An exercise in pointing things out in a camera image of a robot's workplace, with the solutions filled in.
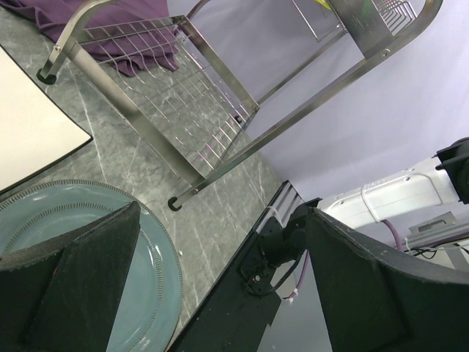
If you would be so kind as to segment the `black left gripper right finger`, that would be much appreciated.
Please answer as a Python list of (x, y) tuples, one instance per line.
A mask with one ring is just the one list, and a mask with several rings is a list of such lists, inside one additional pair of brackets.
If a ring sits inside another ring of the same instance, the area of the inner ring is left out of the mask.
[(468, 273), (400, 252), (316, 208), (306, 241), (334, 351), (468, 350)]

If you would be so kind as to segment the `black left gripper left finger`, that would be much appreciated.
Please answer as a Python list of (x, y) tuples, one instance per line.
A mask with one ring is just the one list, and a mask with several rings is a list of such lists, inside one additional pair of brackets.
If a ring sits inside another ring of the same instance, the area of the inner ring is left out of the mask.
[(1, 256), (2, 351), (105, 351), (140, 232), (137, 202)]

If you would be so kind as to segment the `teal round plate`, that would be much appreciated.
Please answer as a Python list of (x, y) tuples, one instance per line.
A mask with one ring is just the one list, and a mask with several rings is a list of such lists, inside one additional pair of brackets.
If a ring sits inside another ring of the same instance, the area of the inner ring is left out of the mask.
[[(20, 191), (1, 201), (1, 253), (82, 227), (133, 201), (125, 191), (91, 180), (57, 180)], [(139, 207), (139, 239), (108, 351), (164, 351), (179, 321), (177, 251), (158, 217), (145, 204)]]

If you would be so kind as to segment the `white square plate black rim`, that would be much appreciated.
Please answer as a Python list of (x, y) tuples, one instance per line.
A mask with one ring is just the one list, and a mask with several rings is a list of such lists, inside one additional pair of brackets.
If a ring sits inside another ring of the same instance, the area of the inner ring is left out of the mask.
[(1, 49), (1, 193), (32, 179), (92, 141)]

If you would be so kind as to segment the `green scalloped plate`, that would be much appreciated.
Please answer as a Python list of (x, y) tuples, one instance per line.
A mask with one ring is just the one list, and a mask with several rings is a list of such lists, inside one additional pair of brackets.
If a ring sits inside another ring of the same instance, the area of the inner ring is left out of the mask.
[(316, 3), (320, 4), (321, 6), (323, 6), (324, 8), (328, 9), (328, 10), (331, 10), (331, 7), (328, 3), (327, 0), (315, 0)]

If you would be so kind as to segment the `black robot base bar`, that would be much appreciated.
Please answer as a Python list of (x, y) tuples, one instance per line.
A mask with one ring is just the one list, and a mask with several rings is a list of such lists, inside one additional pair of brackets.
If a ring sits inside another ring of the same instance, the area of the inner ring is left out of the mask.
[(281, 184), (243, 242), (216, 279), (191, 319), (169, 347), (170, 351), (256, 351), (276, 316), (281, 298), (276, 292), (300, 263), (285, 254), (275, 262), (287, 266), (274, 279), (261, 242), (278, 251), (281, 231), (301, 198), (289, 181)]

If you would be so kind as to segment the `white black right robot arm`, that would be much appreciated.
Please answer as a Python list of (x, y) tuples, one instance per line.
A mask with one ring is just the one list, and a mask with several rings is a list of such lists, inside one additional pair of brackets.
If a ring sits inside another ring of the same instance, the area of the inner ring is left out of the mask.
[(298, 263), (306, 250), (309, 209), (317, 208), (350, 228), (379, 223), (423, 208), (468, 203), (468, 139), (460, 139), (402, 172), (342, 194), (298, 206), (286, 227), (262, 236), (259, 250), (268, 268)]

